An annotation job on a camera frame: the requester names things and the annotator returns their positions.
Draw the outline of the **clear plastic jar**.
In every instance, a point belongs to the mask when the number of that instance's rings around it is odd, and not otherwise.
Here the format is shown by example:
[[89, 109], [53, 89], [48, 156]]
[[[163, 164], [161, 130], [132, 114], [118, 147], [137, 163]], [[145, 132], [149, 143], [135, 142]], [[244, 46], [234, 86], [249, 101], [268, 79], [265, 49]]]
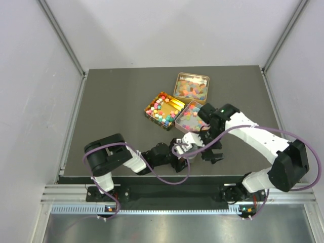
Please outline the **clear plastic jar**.
[[[192, 148], [190, 150], [187, 151], [187, 153], [194, 153], [196, 152], [197, 150], [199, 149], [198, 146], [196, 145], [193, 145]], [[195, 159], [196, 159], [196, 156], [197, 156], [197, 153], [193, 154], [193, 155], [190, 155], [188, 156], [188, 160], [190, 163], [194, 163], [195, 162]]]

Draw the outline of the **gold tin of pastel gummies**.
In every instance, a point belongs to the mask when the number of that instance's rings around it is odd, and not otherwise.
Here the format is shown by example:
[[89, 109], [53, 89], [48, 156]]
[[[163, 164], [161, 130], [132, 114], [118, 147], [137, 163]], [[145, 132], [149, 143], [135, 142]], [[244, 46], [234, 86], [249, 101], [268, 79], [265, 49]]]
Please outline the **gold tin of pastel gummies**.
[[195, 101], [205, 105], [209, 82], [208, 76], [181, 72], [177, 76], [173, 96], [186, 104]]

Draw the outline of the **gold tin of star candies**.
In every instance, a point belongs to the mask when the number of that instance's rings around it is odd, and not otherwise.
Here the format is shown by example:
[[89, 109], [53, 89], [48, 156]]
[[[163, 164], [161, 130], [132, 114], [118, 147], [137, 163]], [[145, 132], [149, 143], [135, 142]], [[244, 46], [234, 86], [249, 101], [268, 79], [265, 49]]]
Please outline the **gold tin of star candies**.
[[169, 131], [174, 127], [175, 120], [185, 107], [186, 104], [182, 101], [165, 92], [160, 92], [150, 104], [144, 108], [144, 114], [150, 121], [166, 131]]

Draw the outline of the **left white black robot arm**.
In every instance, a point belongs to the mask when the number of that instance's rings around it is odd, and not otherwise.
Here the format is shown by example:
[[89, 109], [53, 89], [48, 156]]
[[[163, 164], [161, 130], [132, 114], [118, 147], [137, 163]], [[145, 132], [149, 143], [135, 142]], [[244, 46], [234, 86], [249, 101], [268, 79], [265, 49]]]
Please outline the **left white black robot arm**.
[[112, 171], [125, 166], [137, 175], [146, 175], [156, 167], [171, 165], [176, 172], [188, 166], [189, 161], [172, 153], [172, 146], [158, 143], [148, 151], [140, 152], [128, 146], [120, 133], [96, 140], [84, 147], [83, 162], [88, 164], [97, 194], [105, 201], [117, 199]]

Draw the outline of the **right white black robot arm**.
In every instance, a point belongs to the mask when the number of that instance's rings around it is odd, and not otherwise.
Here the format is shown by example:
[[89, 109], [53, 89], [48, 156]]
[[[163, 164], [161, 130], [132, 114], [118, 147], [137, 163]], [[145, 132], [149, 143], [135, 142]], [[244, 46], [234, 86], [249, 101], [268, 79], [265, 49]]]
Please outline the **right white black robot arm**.
[[289, 192], [309, 171], [306, 147], [296, 139], [290, 142], [268, 131], [248, 119], [243, 112], [231, 104], [215, 109], [207, 103], [198, 116], [209, 126], [199, 135], [207, 145], [224, 131], [228, 131], [261, 153], [271, 167], [245, 174], [240, 182], [222, 190], [225, 201], [236, 202], [250, 199], [255, 192], [276, 188]]

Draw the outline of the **pink tin of bright gummies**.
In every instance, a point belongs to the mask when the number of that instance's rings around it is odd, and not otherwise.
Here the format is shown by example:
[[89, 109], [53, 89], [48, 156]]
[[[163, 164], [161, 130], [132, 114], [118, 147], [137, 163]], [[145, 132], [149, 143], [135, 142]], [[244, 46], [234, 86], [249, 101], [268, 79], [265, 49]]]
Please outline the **pink tin of bright gummies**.
[[201, 107], [201, 104], [191, 101], [175, 120], [175, 128], [183, 133], [207, 130], [208, 125], [198, 116]]

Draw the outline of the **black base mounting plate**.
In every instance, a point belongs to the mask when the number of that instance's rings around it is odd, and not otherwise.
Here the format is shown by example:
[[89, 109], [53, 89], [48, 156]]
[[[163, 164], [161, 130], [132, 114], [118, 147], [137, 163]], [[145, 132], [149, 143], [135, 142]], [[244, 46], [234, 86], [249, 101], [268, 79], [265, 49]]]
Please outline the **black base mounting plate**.
[[[113, 190], [108, 192], [115, 199], [121, 203], [128, 203], [131, 201], [137, 201], [142, 198], [155, 199], [155, 198], [208, 198], [215, 202], [225, 202], [224, 193], [221, 185], [120, 185], [115, 186]], [[264, 201], [266, 192], [259, 191], [248, 196], [245, 201]], [[234, 201], [233, 199], [227, 198], [226, 201]], [[108, 197], [106, 194], [99, 192], [96, 186], [89, 186], [86, 193], [86, 202], [91, 203], [102, 203], [102, 202], [113, 202], [113, 199]]]

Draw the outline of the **aluminium front rail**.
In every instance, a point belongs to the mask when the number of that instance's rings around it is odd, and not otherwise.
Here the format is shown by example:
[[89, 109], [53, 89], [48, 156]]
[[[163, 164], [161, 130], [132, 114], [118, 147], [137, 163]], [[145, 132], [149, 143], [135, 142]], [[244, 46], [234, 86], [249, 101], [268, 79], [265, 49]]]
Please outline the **aluminium front rail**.
[[137, 201], [86, 202], [86, 193], [93, 185], [50, 185], [41, 197], [53, 214], [113, 215], [239, 215], [251, 217], [261, 206], [315, 204], [312, 190], [266, 193], [264, 201], [215, 202], [208, 198], [142, 198]]

